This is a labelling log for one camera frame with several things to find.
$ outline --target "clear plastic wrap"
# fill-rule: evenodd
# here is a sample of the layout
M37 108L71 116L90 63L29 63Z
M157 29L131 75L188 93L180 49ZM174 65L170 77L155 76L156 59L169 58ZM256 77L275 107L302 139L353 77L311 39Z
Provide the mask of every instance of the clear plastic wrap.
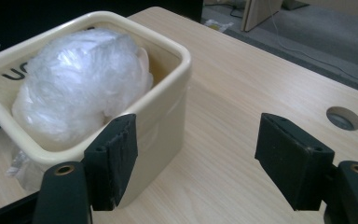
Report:
M234 25L234 22L229 22L227 24L218 22L218 21L214 21L214 20L207 20L204 25L208 26L211 29L214 29L216 31L219 32L225 32L226 29L228 29L229 27L231 27L232 25Z
M129 35L103 28L51 41L27 64L13 118L44 149L74 146L151 88L140 52Z

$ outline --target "light wood surface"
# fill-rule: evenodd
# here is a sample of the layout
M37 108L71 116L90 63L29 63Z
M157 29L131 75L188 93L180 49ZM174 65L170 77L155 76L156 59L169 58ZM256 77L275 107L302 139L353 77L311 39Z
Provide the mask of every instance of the light wood surface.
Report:
M331 106L358 115L358 91L158 7L130 19L192 55L185 145L135 201L94 212L94 223L323 223L324 205L294 212L254 159L260 114L290 119L324 142L335 165L358 161L358 130L325 115ZM11 147L0 131L0 207L25 195L5 177Z

